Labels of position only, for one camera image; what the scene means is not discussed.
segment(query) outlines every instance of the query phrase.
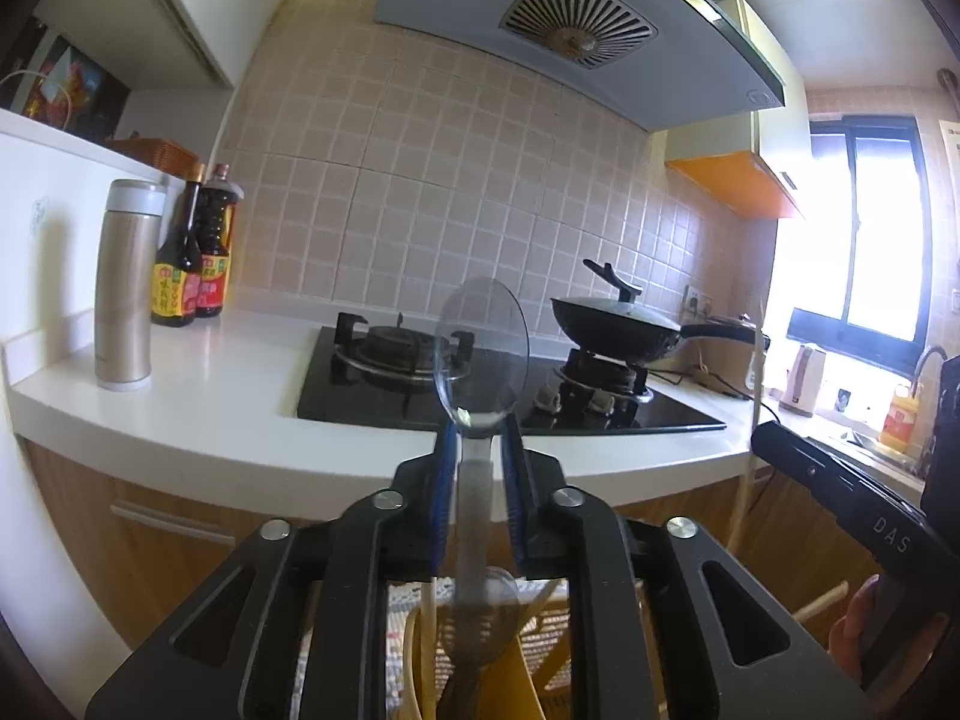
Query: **range hood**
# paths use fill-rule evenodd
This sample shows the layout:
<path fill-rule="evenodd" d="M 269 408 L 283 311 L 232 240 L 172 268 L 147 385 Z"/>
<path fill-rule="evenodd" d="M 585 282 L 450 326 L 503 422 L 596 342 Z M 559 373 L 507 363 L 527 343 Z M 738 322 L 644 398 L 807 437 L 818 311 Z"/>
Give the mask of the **range hood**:
<path fill-rule="evenodd" d="M 517 62 L 649 131 L 784 105 L 711 0 L 378 0 L 376 20 Z"/>

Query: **lid handle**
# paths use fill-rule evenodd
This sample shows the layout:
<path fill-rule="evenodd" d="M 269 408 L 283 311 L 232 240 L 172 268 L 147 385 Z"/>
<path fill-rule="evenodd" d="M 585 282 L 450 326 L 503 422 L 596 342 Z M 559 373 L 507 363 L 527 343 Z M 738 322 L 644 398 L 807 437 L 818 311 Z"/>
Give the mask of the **lid handle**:
<path fill-rule="evenodd" d="M 626 281 L 620 278 L 614 272 L 613 265 L 610 263 L 605 263 L 602 268 L 593 260 L 584 260 L 584 265 L 586 265 L 591 271 L 594 272 L 594 274 L 600 276 L 601 279 L 606 281 L 612 287 L 616 287 L 618 290 L 620 290 L 620 295 L 617 300 L 619 300 L 621 303 L 633 303 L 634 298 L 639 298 L 643 293 L 642 288 L 628 284 Z"/>

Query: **black wok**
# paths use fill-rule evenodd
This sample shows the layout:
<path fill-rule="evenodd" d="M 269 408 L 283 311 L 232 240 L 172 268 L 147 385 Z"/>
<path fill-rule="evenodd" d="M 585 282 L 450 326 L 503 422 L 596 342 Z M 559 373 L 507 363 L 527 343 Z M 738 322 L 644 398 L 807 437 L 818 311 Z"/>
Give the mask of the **black wok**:
<path fill-rule="evenodd" d="M 586 351 L 623 360 L 628 365 L 650 365 L 686 338 L 727 338 L 755 342 L 755 330 L 745 324 L 685 324 L 634 299 L 642 293 L 620 278 L 607 263 L 603 268 L 584 260 L 594 274 L 620 290 L 619 298 L 551 298 L 553 316 L 573 343 Z"/>

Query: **person's hand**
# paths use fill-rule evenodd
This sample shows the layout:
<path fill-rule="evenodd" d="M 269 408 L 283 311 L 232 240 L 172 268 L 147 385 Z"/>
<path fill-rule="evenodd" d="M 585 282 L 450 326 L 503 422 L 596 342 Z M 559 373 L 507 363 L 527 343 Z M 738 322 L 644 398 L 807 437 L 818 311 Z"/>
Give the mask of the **person's hand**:
<path fill-rule="evenodd" d="M 829 653 L 856 683 L 862 675 L 860 664 L 860 637 L 863 635 L 874 613 L 875 596 L 879 576 L 871 576 L 863 586 L 853 594 L 847 613 L 837 620 L 830 629 Z M 923 669 L 936 649 L 940 637 L 947 630 L 947 620 L 943 615 L 933 617 L 923 626 L 917 637 L 910 642 L 907 648 L 904 666 L 889 685 L 885 685 L 880 695 L 874 699 L 874 709 L 877 714 L 890 712 L 896 702 L 910 688 L 910 685 L 920 677 Z"/>

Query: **cabinet handle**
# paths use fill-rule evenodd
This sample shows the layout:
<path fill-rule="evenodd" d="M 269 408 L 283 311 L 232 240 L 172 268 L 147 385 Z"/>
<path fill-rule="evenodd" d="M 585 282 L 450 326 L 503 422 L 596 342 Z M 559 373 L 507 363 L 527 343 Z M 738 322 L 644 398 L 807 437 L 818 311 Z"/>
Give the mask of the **cabinet handle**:
<path fill-rule="evenodd" d="M 117 517 L 146 525 L 148 528 L 156 528 L 158 531 L 176 533 L 178 536 L 187 536 L 187 538 L 198 538 L 201 541 L 213 541 L 215 544 L 230 548 L 235 547 L 237 543 L 236 538 L 230 533 L 215 525 L 208 525 L 187 517 L 177 517 L 176 514 L 159 512 L 140 504 L 117 501 L 110 504 L 110 511 Z"/>

